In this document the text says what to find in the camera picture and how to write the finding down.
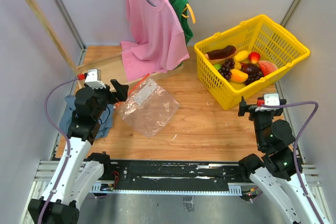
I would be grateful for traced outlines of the clear zip top bag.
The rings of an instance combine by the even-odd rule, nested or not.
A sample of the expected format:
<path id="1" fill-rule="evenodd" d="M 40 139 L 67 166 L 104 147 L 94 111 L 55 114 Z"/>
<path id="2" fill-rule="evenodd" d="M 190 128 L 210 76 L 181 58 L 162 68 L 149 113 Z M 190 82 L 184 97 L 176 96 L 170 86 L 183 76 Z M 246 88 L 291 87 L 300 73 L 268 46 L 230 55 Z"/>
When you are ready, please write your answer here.
<path id="1" fill-rule="evenodd" d="M 136 132 L 153 137 L 162 130 L 180 108 L 176 98 L 147 74 L 116 105 L 118 115 Z"/>

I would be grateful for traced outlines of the orange yellow mango toy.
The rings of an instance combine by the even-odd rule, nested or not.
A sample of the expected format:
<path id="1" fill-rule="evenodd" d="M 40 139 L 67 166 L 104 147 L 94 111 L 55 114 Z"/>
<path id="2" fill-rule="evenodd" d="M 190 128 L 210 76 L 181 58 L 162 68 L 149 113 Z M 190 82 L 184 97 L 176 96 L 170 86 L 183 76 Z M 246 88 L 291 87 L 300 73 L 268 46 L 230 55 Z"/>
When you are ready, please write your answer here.
<path id="1" fill-rule="evenodd" d="M 238 69 L 230 69 L 231 76 L 230 76 L 230 81 L 235 82 L 235 83 L 244 83 L 249 75 L 238 70 Z"/>

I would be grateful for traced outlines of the dark purple grape bunch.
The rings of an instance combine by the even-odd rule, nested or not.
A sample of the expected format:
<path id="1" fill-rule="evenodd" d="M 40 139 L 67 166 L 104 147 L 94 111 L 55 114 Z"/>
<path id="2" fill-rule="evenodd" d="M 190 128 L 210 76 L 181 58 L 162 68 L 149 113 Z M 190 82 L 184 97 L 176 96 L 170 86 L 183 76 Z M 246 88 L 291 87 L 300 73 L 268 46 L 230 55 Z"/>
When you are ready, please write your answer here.
<path id="1" fill-rule="evenodd" d="M 224 77 L 227 81 L 231 79 L 232 73 L 231 70 L 235 68 L 235 62 L 232 58 L 226 59 L 225 62 L 221 65 L 218 72 Z"/>

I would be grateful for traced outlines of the green custard apple toy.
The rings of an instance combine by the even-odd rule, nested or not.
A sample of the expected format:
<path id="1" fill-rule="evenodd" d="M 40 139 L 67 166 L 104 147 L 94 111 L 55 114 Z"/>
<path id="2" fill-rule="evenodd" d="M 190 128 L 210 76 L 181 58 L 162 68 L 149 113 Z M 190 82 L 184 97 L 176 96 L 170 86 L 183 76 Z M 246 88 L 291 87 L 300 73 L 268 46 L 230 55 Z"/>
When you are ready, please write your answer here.
<path id="1" fill-rule="evenodd" d="M 217 64 L 214 64 L 213 67 L 218 71 L 222 68 L 222 65 L 217 63 Z"/>

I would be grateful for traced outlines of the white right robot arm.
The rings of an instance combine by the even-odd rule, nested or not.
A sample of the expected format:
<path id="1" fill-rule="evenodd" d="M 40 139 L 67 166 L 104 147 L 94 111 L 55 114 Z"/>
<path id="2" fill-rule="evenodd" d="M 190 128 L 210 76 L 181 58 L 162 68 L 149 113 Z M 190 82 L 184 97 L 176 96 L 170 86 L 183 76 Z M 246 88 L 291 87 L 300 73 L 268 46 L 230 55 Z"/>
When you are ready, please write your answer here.
<path id="1" fill-rule="evenodd" d="M 294 136 L 289 122 L 274 120 L 285 108 L 313 105 L 313 111 L 299 133 Z M 250 154 L 238 162 L 238 177 L 252 181 L 281 211 L 287 223 L 329 223 L 318 206 L 302 169 L 296 151 L 298 140 L 319 105 L 314 101 L 288 104 L 279 94 L 269 93 L 256 104 L 239 103 L 238 116 L 249 114 L 253 122 L 257 149 L 263 157 Z"/>

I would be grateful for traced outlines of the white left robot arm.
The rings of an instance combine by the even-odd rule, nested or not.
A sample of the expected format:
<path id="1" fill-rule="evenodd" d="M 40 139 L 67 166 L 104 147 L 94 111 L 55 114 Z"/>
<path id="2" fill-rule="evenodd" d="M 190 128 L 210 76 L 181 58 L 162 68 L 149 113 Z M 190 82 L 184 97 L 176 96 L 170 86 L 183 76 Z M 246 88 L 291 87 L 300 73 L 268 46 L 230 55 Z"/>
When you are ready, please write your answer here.
<path id="1" fill-rule="evenodd" d="M 75 94 L 75 110 L 68 131 L 52 126 L 64 136 L 66 145 L 59 164 L 47 188 L 39 199 L 31 199 L 28 212 L 34 223 L 77 223 L 80 207 L 98 179 L 112 175 L 110 157 L 94 153 L 80 171 L 83 160 L 91 149 L 100 129 L 100 117 L 109 105 L 128 98 L 128 85 L 112 79 L 115 91 L 99 78 L 92 81 L 87 76 L 85 86 Z"/>

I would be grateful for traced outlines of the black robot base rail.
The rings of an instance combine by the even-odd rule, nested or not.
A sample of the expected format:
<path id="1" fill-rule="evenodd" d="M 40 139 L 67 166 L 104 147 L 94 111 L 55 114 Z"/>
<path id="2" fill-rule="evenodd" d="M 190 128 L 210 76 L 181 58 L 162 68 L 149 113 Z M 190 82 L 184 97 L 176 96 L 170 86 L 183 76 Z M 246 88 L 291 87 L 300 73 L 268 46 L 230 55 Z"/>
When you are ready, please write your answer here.
<path id="1" fill-rule="evenodd" d="M 115 159 L 110 173 L 93 185 L 91 193 L 240 196 L 254 186 L 237 162 Z"/>

